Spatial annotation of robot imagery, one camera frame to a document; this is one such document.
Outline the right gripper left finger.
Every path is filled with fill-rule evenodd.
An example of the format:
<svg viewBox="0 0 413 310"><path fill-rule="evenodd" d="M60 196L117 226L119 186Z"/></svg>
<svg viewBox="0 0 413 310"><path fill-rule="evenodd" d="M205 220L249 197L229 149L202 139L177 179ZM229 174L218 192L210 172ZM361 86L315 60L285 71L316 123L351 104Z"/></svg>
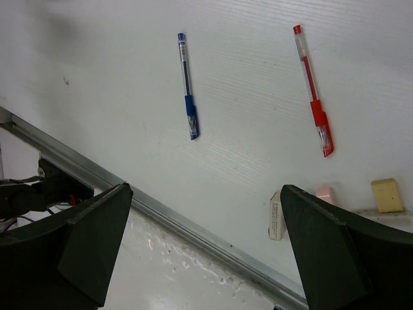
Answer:
<svg viewBox="0 0 413 310"><path fill-rule="evenodd" d="M34 223L1 233L1 309L98 309L132 202L121 183Z"/></svg>

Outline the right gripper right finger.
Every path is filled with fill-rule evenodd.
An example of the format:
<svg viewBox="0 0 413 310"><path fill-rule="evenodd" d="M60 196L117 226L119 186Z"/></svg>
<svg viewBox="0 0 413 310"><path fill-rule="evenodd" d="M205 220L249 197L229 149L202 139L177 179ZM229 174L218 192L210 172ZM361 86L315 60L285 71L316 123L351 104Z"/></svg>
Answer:
<svg viewBox="0 0 413 310"><path fill-rule="evenodd" d="M309 309L412 309L412 233L295 185L280 198Z"/></svg>

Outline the red gel pen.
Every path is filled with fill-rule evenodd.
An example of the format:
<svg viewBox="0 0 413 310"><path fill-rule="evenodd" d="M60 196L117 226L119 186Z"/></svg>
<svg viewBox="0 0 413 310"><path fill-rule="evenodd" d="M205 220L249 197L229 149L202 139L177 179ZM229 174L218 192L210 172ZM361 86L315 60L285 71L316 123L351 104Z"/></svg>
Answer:
<svg viewBox="0 0 413 310"><path fill-rule="evenodd" d="M307 84L314 124L320 139L323 157L327 158L334 152L334 142L328 124L327 113L323 110L323 106L317 94L316 82L312 74L312 67L308 56L307 42L304 37L303 28L301 25L296 25L293 27L293 31L297 52Z"/></svg>

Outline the blue gel pen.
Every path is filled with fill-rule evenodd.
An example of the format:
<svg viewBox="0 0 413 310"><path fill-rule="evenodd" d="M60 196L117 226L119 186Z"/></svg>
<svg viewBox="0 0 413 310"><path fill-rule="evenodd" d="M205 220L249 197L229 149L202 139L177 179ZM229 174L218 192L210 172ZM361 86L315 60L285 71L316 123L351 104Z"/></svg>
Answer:
<svg viewBox="0 0 413 310"><path fill-rule="evenodd" d="M190 80L190 71L188 65L188 53L186 47L186 36L184 33L178 33L177 35L178 47L179 47L179 57L181 62L181 70L183 74L183 84L185 91L185 108L186 117L188 120L188 128L190 133L190 140L194 141L199 137L199 125L197 118L196 105L194 104L194 99L192 95L192 87Z"/></svg>

